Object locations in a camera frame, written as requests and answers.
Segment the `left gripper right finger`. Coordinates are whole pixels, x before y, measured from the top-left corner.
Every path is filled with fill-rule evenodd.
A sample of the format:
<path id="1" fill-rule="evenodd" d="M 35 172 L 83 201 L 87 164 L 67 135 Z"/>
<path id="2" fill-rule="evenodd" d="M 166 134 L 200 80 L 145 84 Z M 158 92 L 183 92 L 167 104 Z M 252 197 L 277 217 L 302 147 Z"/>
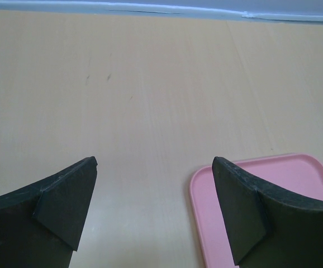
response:
<path id="1" fill-rule="evenodd" d="M 213 179 L 234 264 L 323 267 L 323 201 L 216 157 Z"/>

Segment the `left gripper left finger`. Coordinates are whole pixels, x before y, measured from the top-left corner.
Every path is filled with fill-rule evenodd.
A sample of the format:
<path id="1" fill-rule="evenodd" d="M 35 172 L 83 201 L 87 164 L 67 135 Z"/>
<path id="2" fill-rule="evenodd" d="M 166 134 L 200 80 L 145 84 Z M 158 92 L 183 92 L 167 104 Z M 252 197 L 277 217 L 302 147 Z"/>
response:
<path id="1" fill-rule="evenodd" d="M 0 267 L 69 267 L 97 178 L 86 157 L 0 196 Z"/>

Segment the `pink plastic tray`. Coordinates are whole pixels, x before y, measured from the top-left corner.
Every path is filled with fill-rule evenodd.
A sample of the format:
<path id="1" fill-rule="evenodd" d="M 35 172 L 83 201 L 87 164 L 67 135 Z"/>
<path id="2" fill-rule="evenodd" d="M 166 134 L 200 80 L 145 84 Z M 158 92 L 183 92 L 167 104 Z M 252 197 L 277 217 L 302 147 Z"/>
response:
<path id="1" fill-rule="evenodd" d="M 310 155 L 278 155 L 236 164 L 285 189 L 323 200 L 323 165 Z M 234 267 L 211 166 L 195 172 L 189 194 L 206 267 Z"/>

